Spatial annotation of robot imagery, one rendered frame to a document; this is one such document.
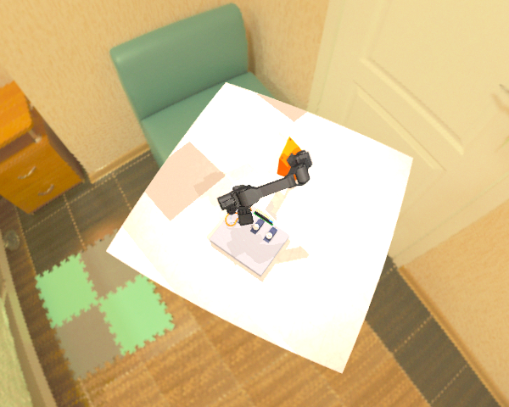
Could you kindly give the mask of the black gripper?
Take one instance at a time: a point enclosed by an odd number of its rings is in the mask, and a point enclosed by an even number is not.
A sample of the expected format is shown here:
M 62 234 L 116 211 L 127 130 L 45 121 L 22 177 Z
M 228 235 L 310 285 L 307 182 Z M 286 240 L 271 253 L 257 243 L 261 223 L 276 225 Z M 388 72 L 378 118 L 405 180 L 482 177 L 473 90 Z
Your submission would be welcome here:
M 232 190 L 235 190 L 239 187 L 245 187 L 245 185 L 234 186 Z M 254 223 L 253 215 L 251 214 L 250 208 L 241 209 L 239 211 L 237 210 L 237 212 L 240 226 L 246 226 Z

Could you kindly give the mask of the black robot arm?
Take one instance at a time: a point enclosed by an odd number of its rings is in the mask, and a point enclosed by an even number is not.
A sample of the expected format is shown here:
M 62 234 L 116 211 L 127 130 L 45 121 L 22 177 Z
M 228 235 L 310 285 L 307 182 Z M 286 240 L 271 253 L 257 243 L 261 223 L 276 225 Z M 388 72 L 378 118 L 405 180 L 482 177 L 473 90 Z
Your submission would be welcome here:
M 288 156 L 287 162 L 291 168 L 283 178 L 259 187 L 252 187 L 251 185 L 239 187 L 218 197 L 217 201 L 221 210 L 225 209 L 229 215 L 234 215 L 237 210 L 250 208 L 265 196 L 287 188 L 303 186 L 309 181 L 310 175 L 308 169 L 313 165 L 309 151 L 306 152 L 304 149 L 295 155 L 291 153 Z M 298 183 L 294 175 L 296 175 Z

